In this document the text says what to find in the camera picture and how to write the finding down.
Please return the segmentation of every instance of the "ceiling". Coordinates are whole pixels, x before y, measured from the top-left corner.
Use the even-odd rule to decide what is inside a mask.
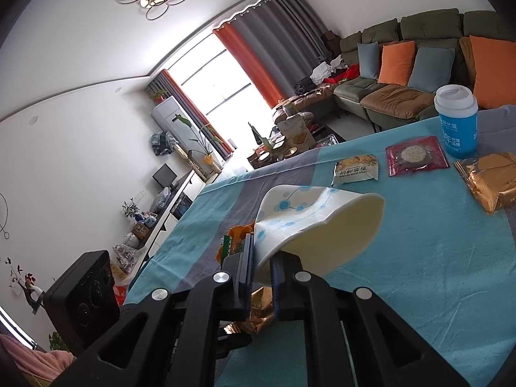
[[[32,0],[0,50],[0,120],[51,95],[148,75],[241,0],[187,0],[155,22],[113,0]]]

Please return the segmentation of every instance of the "speaker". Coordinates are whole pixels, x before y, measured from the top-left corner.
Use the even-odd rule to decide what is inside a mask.
[[[50,287],[43,306],[77,357],[120,317],[107,250],[84,253]]]

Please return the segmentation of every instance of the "curtain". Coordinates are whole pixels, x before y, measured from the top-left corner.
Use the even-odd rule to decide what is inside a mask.
[[[205,135],[208,140],[210,140],[211,145],[220,156],[227,160],[231,153],[234,152],[233,148],[225,141],[223,137],[211,126],[210,121],[206,117],[204,113],[202,113],[197,106],[190,100],[190,98],[186,95],[186,93],[181,89],[179,84],[177,84],[169,72],[164,69],[159,73],[154,80],[148,86],[153,92],[158,90],[164,90],[167,92],[166,97],[173,96],[180,106],[185,110],[185,112],[192,118],[192,121],[195,125],[201,129],[204,125],[209,125],[203,128],[202,133]],[[213,137],[217,137],[221,142],[211,141]]]
[[[322,40],[327,28],[305,0],[261,1],[229,22],[286,97],[331,57]]]
[[[280,100],[285,99],[285,96],[269,76],[267,70],[233,25],[225,22],[220,28],[214,29],[213,33],[220,39],[231,55],[234,56],[270,108],[276,106]]]

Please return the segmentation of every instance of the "blue cup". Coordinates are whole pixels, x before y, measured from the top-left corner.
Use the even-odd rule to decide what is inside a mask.
[[[434,98],[444,134],[446,151],[455,158],[468,158],[477,149],[476,98],[467,87],[450,84],[437,90]]]

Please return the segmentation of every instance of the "window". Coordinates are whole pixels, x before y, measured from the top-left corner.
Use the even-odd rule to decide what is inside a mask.
[[[269,136],[274,126],[272,111],[215,35],[194,46],[169,73],[215,129],[238,148],[251,151],[256,147],[247,122],[263,137]]]
[[[3,324],[22,345],[29,349],[35,349],[35,341],[9,317],[2,307],[0,307],[0,323]]]

